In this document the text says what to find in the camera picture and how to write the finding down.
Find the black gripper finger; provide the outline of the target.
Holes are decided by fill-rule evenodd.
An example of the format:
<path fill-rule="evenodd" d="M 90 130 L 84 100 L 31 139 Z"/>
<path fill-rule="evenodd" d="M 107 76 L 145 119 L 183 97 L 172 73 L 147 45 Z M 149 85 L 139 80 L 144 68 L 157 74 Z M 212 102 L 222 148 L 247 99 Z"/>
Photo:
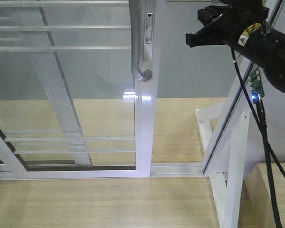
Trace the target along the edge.
<path fill-rule="evenodd" d="M 228 45 L 228 19 L 199 19 L 203 28 L 197 33 L 186 33 L 186 44 L 193 48 L 197 46 Z"/>
<path fill-rule="evenodd" d="M 216 17 L 223 14 L 228 9 L 227 6 L 207 6 L 204 9 L 198 10 L 198 20 L 202 24 L 208 24 Z"/>

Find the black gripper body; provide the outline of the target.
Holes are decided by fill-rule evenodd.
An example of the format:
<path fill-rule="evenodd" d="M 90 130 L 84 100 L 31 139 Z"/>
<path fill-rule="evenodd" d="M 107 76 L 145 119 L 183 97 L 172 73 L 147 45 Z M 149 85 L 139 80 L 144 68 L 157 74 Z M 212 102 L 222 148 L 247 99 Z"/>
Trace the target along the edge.
<path fill-rule="evenodd" d="M 218 20 L 218 44 L 233 47 L 244 56 L 266 56 L 270 52 L 265 33 L 269 8 L 261 0 L 222 0 Z"/>

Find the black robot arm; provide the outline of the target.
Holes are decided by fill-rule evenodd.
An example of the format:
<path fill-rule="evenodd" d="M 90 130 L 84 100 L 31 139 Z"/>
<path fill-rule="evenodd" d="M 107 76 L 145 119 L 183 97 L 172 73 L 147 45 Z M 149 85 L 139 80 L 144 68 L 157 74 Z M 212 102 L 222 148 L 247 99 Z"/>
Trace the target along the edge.
<path fill-rule="evenodd" d="M 285 34 L 267 22 L 260 0 L 224 0 L 198 10 L 203 28 L 186 34 L 189 47 L 227 45 L 263 68 L 273 87 L 285 93 Z"/>

